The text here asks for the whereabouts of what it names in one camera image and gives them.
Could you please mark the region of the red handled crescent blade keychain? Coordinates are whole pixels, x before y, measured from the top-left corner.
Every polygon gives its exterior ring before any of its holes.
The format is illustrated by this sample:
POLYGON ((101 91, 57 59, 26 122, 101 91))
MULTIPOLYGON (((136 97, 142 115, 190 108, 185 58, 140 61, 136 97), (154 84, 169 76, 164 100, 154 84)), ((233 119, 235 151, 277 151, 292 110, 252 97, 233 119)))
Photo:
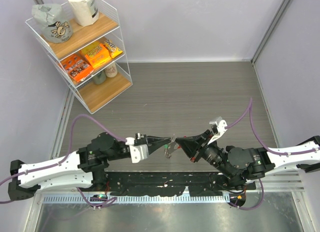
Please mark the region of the red handled crescent blade keychain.
POLYGON ((180 149, 181 146, 176 142, 176 136, 173 135, 172 136, 172 142, 168 144, 168 148, 164 149, 164 156, 167 159, 170 159, 172 157, 173 152, 175 152, 176 150, 180 149))

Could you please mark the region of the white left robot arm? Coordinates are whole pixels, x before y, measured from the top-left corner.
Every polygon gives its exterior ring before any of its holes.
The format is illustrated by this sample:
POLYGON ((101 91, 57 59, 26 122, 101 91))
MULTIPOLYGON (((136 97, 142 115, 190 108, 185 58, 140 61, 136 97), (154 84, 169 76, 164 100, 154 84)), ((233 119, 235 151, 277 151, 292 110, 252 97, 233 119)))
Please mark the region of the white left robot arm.
POLYGON ((108 184, 105 170, 110 161, 130 158, 132 163, 138 163, 169 142, 170 137, 140 133, 121 141, 103 132, 87 146, 64 157, 33 164, 11 161, 9 198, 21 201, 32 198, 40 191, 57 189, 104 190, 108 184))

